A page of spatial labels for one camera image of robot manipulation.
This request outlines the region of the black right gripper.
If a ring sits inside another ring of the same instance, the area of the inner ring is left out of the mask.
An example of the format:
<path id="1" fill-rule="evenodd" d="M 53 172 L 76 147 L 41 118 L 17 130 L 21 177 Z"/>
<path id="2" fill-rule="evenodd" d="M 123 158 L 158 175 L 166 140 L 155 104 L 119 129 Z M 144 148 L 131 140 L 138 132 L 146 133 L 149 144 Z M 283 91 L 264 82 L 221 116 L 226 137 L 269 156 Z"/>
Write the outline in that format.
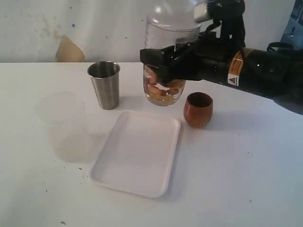
<path id="1" fill-rule="evenodd" d="M 194 43 L 175 49 L 141 49 L 148 84 L 168 84 L 174 80 L 200 81 L 223 73 L 231 58 L 245 47 L 243 0 L 210 0 L 213 22 Z"/>

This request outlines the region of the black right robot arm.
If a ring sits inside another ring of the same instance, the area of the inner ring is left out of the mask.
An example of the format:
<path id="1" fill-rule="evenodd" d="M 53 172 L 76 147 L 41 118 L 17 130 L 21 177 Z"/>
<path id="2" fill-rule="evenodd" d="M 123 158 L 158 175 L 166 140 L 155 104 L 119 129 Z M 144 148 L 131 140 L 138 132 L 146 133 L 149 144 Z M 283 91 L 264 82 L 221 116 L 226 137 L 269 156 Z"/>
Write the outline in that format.
<path id="1" fill-rule="evenodd" d="M 303 52 L 287 43 L 266 51 L 245 46 L 242 0 L 208 0 L 194 9 L 198 23 L 213 23 L 179 49 L 142 49 L 141 62 L 168 83 L 175 79 L 232 87 L 273 100 L 294 113 L 303 112 Z"/>

